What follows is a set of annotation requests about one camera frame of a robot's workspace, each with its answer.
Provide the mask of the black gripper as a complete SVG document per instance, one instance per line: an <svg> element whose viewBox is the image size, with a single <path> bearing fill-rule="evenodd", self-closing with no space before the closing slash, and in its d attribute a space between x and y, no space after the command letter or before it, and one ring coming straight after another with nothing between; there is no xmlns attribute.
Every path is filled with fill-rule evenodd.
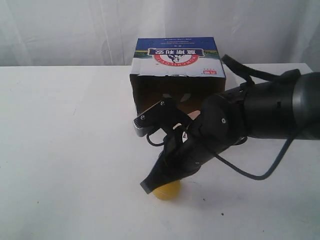
<svg viewBox="0 0 320 240"><path fill-rule="evenodd" d="M187 140L165 155L161 152L147 177L140 183L146 194L196 173L201 165L247 137L242 102L221 94L208 97L200 114L186 129Z"/></svg>

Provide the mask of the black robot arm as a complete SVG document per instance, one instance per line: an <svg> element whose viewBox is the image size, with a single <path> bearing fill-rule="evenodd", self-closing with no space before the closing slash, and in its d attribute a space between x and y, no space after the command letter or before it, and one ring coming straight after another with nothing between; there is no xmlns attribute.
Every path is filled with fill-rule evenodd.
<svg viewBox="0 0 320 240"><path fill-rule="evenodd" d="M249 179L262 181L275 171L294 140L320 138L320 75L294 69L262 83L246 81L209 96L196 118L178 109L172 98L164 98L141 113L134 124L146 138L157 130L165 132L162 151L140 183L146 193L195 174L213 158ZM248 138L285 141L261 175L221 157Z"/></svg>

